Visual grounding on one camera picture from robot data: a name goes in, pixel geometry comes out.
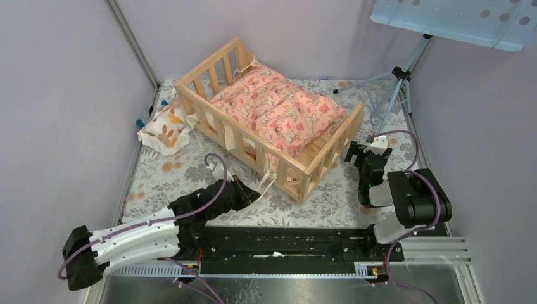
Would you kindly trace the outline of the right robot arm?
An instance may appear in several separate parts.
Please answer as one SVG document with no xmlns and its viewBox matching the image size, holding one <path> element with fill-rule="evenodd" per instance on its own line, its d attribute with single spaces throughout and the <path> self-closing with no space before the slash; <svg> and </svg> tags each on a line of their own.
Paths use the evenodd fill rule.
<svg viewBox="0 0 537 304">
<path fill-rule="evenodd" d="M 358 169 L 358 201 L 365 208 L 392 206 L 394 213 L 367 228 L 364 255 L 378 261 L 388 253 L 388 244 L 409 233 L 432 229 L 452 217 L 452 206 L 431 170 L 418 169 L 385 173 L 392 149 L 379 136 L 370 145 L 351 142 L 345 162 L 355 158 Z"/>
</svg>

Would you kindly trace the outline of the pink patterned bed cushion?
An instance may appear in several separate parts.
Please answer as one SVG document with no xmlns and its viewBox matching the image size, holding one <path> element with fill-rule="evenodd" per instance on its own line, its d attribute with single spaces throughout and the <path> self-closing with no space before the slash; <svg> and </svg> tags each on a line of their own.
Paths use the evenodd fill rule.
<svg viewBox="0 0 537 304">
<path fill-rule="evenodd" d="M 346 116 L 332 98 L 309 93 L 265 65 L 253 65 L 210 102 L 290 156 Z"/>
</svg>

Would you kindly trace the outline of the wooden pet bed frame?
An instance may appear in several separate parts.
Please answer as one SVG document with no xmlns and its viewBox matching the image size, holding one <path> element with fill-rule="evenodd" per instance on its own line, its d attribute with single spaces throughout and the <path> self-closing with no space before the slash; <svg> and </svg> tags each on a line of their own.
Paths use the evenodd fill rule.
<svg viewBox="0 0 537 304">
<path fill-rule="evenodd" d="M 305 201 L 359 131 L 365 106 L 361 103 L 350 113 L 346 110 L 344 118 L 331 123 L 299 154 L 290 156 L 210 102 L 253 65 L 262 64 L 241 39 L 233 38 L 180 78 L 175 89 L 199 131 L 259 173 L 270 187 L 275 185 L 294 200 Z"/>
</svg>

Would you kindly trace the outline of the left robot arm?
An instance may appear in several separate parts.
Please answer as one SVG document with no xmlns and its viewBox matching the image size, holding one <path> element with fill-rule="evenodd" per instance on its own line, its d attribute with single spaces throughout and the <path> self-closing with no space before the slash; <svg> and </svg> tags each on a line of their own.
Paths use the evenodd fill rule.
<svg viewBox="0 0 537 304">
<path fill-rule="evenodd" d="M 121 267 L 178 256 L 189 260 L 198 248 L 194 230 L 229 211 L 250 206 L 262 194 L 238 176 L 220 179 L 181 196 L 146 217 L 112 228 L 73 229 L 62 248 L 58 279 L 71 291 L 88 288 Z"/>
</svg>

